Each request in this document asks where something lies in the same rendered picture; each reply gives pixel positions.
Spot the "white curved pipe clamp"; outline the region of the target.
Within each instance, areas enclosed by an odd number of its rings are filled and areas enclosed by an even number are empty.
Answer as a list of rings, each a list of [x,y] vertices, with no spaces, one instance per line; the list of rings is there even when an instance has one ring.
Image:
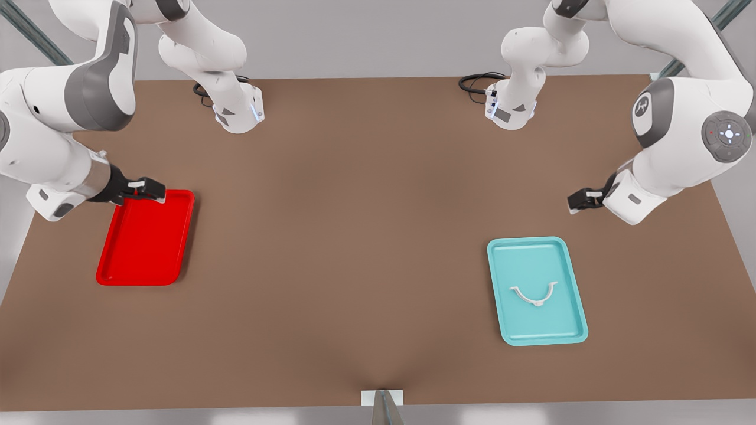
[[[548,302],[555,293],[555,287],[558,282],[549,282],[544,285],[535,285],[522,289],[520,286],[509,287],[509,291],[520,299],[522,302],[535,307],[541,307]]]

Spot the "red rectangular tray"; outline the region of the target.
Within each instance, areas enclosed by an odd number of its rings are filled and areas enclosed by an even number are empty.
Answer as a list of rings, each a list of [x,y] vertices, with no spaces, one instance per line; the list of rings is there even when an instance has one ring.
[[[104,286],[162,287],[180,275],[196,197],[168,190],[165,201],[127,199],[111,220],[96,280]]]

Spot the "teal rectangular tray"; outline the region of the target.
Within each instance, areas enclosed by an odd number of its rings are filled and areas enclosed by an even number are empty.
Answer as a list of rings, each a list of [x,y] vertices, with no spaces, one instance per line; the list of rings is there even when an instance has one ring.
[[[588,339],[588,323],[563,239],[494,239],[487,254],[500,335],[507,344],[581,344]]]

